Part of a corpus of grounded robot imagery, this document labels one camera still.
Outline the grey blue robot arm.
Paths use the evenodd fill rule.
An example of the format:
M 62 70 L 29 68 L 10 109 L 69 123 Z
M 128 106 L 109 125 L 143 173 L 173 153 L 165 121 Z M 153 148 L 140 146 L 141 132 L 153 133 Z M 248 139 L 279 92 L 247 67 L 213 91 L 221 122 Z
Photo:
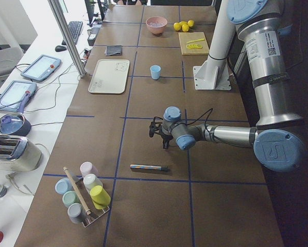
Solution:
M 244 43 L 250 76 L 240 90 L 251 127 L 194 126 L 171 106 L 152 120 L 149 136 L 161 136 L 163 148 L 171 140 L 181 150 L 197 141 L 252 148 L 257 160 L 272 171 L 297 169 L 308 158 L 308 130 L 292 108 L 279 40 L 290 32 L 293 9 L 293 1 L 222 1 L 208 58 L 194 67 L 195 89 L 220 90 L 233 39 Z

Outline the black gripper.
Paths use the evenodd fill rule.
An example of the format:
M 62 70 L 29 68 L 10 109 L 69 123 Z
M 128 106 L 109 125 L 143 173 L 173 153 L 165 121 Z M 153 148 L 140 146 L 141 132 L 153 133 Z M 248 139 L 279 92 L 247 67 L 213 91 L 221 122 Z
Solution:
M 154 135 L 159 135 L 163 139 L 162 146 L 163 149 L 168 149 L 168 141 L 169 141 L 169 135 L 165 134 L 162 131 L 162 123 L 163 118 L 155 116 L 149 126 L 149 137 L 154 137 Z

